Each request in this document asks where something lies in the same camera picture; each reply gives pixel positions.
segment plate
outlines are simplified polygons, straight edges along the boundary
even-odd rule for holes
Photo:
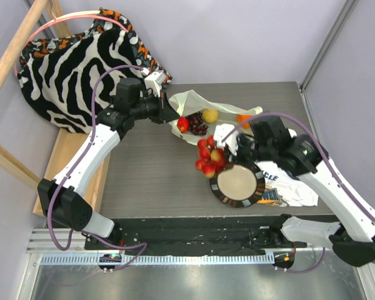
[[[209,180],[212,193],[233,208],[246,208],[257,203],[265,192],[263,172],[256,165],[230,164]]]

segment white wall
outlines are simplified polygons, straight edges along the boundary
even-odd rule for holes
[[[175,83],[304,79],[344,0],[72,0],[119,11]],[[91,21],[71,22],[73,32]]]
[[[0,57],[27,11],[23,1],[0,1]],[[0,144],[42,176],[57,131],[29,107],[10,76],[0,92]],[[31,230],[44,224],[32,214],[35,200],[35,191],[0,168],[0,300],[16,297]]]
[[[338,168],[375,207],[375,1],[358,2],[308,89]]]

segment wooden beam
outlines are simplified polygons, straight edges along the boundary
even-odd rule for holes
[[[0,166],[31,189],[37,189],[40,178],[2,146],[0,146]]]
[[[61,8],[61,5],[58,2],[58,0],[52,0],[51,2],[49,1],[46,4],[46,11],[49,14],[49,17],[51,19],[53,19],[52,13],[56,17],[61,17],[64,14],[63,9]],[[63,22],[60,22],[60,23],[54,25],[53,28],[54,28],[58,38],[65,38],[67,36],[72,36],[72,33],[69,30],[69,27],[68,27],[68,24],[67,24],[66,21],[63,21]]]
[[[30,10],[2,55],[0,59],[0,90],[6,82],[10,71],[13,69],[19,54],[24,49],[29,35],[46,7],[46,3],[47,0],[35,0],[33,2]]]

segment red apple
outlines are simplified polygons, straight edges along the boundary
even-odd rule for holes
[[[210,154],[211,163],[216,167],[223,167],[225,165],[224,151],[222,149],[214,149]]]
[[[203,159],[209,159],[211,157],[210,150],[207,147],[201,148],[199,150],[199,157]]]
[[[215,175],[215,166],[213,164],[207,164],[202,167],[201,171],[207,178],[212,178]]]
[[[179,129],[181,133],[185,133],[189,129],[189,121],[185,117],[180,117],[177,120],[176,127]]]
[[[206,139],[201,139],[200,141],[197,142],[197,146],[199,148],[206,148],[207,147],[207,140]]]
[[[207,161],[203,159],[199,159],[198,161],[196,161],[196,169],[201,171],[206,164],[207,164]]]
[[[216,141],[214,140],[214,136],[210,135],[207,137],[207,145],[210,146],[212,149],[216,147]]]

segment yellow lemon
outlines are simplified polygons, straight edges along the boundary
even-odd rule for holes
[[[218,111],[216,109],[205,109],[202,112],[202,118],[207,123],[213,123],[213,122],[217,121],[217,119],[218,119]]]

